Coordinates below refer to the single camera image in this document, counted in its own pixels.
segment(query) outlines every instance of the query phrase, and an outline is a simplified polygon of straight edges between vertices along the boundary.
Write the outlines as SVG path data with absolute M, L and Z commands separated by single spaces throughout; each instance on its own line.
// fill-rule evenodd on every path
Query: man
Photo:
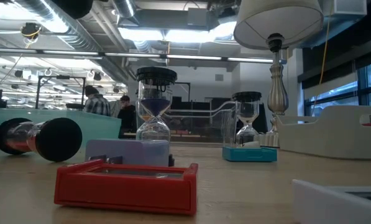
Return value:
M 119 138 L 121 138 L 124 133 L 135 131 L 137 126 L 135 120 L 135 106 L 130 104 L 130 98 L 128 96 L 122 96 L 121 110 L 117 118 L 122 119 L 122 126 L 119 133 Z
M 104 116 L 111 115 L 111 107 L 108 100 L 106 100 L 103 95 L 99 94 L 96 88 L 90 85 L 86 86 L 85 94 L 88 97 L 85 105 L 85 112 Z

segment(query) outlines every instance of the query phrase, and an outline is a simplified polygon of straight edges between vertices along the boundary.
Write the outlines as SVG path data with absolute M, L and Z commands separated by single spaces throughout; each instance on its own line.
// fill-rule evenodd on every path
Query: plaid shirt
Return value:
M 101 94 L 95 94 L 86 101 L 85 112 L 111 116 L 111 107 Z

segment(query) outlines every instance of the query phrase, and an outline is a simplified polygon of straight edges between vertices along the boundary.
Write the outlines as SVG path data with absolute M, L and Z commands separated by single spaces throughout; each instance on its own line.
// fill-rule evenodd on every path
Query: window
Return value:
M 357 71 L 358 81 L 350 82 L 305 101 L 305 116 L 319 116 L 322 110 L 332 105 L 370 105 L 371 106 L 371 65 Z

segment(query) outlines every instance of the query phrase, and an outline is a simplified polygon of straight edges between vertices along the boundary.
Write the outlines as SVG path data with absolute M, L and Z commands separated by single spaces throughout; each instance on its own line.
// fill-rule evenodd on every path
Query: lamp stand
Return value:
M 285 86 L 283 84 L 283 65 L 279 62 L 279 51 L 282 48 L 284 38 L 280 34 L 272 34 L 267 40 L 267 44 L 273 53 L 273 64 L 270 68 L 272 85 L 268 96 L 268 108 L 273 113 L 271 119 L 272 129 L 270 133 L 277 133 L 277 115 L 285 115 L 285 111 L 289 107 L 289 99 Z

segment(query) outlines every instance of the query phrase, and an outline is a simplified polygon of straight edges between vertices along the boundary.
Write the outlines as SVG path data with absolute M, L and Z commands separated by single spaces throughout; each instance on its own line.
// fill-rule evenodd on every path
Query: white plastic container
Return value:
M 278 116 L 280 149 L 336 159 L 371 159 L 371 106 L 328 106 L 320 117 Z

